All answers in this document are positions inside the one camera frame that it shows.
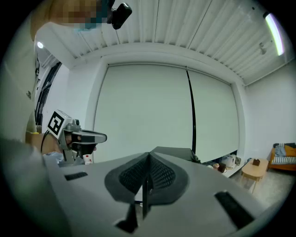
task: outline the white roller blind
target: white roller blind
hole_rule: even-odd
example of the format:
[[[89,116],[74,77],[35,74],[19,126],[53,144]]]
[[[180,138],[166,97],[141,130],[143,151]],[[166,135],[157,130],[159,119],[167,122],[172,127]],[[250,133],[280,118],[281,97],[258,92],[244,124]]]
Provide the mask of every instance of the white roller blind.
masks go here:
[[[191,148],[186,71],[155,65],[108,68],[94,130],[108,136],[97,145],[95,162],[151,151],[156,146]]]
[[[189,71],[195,105],[196,155],[210,161],[238,149],[239,131],[234,95],[229,85]]]

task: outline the small wooden table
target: small wooden table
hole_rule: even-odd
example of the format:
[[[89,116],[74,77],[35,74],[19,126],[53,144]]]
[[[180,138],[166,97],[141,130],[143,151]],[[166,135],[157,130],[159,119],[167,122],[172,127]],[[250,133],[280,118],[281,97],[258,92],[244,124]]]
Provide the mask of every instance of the small wooden table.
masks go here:
[[[253,165],[253,160],[251,159],[242,169],[241,169],[241,179],[240,183],[243,180],[243,177],[247,177],[251,180],[255,180],[255,185],[253,188],[252,193],[255,190],[257,182],[262,179],[262,177],[265,175],[267,167],[268,167],[268,160],[266,159],[259,159],[260,165],[256,166]]]

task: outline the black cable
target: black cable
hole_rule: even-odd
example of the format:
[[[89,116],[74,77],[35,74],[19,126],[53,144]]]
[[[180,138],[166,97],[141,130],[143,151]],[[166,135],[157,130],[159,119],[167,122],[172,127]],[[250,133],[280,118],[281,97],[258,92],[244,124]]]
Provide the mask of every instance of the black cable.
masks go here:
[[[189,83],[189,89],[190,89],[190,96],[191,96],[191,107],[192,107],[192,152],[195,154],[196,152],[196,118],[195,118],[195,106],[194,106],[194,98],[193,98],[193,92],[190,82],[190,77],[188,74],[188,70],[186,70],[188,83]]]
[[[43,147],[43,142],[45,140],[45,137],[49,134],[49,131],[47,130],[42,138],[42,142],[41,142],[41,148],[40,148],[40,152],[42,153],[42,147]]]

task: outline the ceiling light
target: ceiling light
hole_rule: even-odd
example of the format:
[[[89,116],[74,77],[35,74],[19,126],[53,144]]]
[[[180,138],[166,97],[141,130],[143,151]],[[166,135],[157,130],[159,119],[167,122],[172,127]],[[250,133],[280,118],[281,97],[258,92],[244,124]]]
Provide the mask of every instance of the ceiling light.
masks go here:
[[[37,46],[42,49],[43,48],[43,43],[41,43],[41,42],[38,41],[37,42]]]
[[[276,44],[277,54],[282,55],[284,53],[284,47],[283,47],[281,35],[279,34],[279,30],[277,28],[275,19],[271,14],[268,14],[265,17],[265,20],[267,21],[267,24],[269,26],[269,29],[270,29],[271,33],[272,33],[274,42]]]

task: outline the slatted ceiling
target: slatted ceiling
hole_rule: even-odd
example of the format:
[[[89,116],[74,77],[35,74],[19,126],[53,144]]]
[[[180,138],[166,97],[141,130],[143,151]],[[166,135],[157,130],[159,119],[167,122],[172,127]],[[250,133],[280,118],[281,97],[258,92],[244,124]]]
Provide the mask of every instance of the slatted ceiling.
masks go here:
[[[117,8],[123,0],[116,0]],[[290,61],[277,55],[261,10],[251,0],[124,0],[133,13],[121,29],[91,31],[53,25],[52,30],[75,57],[117,44],[152,42],[202,53],[234,71],[246,84]],[[284,45],[290,42],[283,35]],[[263,43],[266,53],[261,54]]]
[[[230,11],[232,11],[233,8],[232,3],[233,1],[224,2],[212,24],[207,27],[208,30],[206,31],[206,34],[203,36],[202,41],[196,48],[197,52],[202,52],[205,54],[206,50],[211,46],[215,38],[217,38],[219,32],[221,32],[222,26],[226,25],[228,18],[231,16]]]
[[[233,14],[230,14],[230,18],[220,30],[220,32],[214,37],[214,41],[209,45],[208,49],[205,51],[205,55],[215,58],[216,54],[222,48],[229,38],[231,38],[239,28],[241,28],[244,23],[244,18],[246,18],[246,14],[242,14],[241,5],[234,6],[232,9],[234,11]]]
[[[155,42],[157,43],[164,43],[172,5],[173,5],[173,1],[171,0],[159,1],[156,35],[155,35]]]
[[[189,48],[210,3],[208,0],[190,1],[177,46]]]
[[[215,19],[220,17],[223,8],[226,6],[226,0],[212,0],[205,16],[198,27],[198,30],[189,45],[189,49],[199,52],[199,46],[207,38],[211,27],[216,23]]]

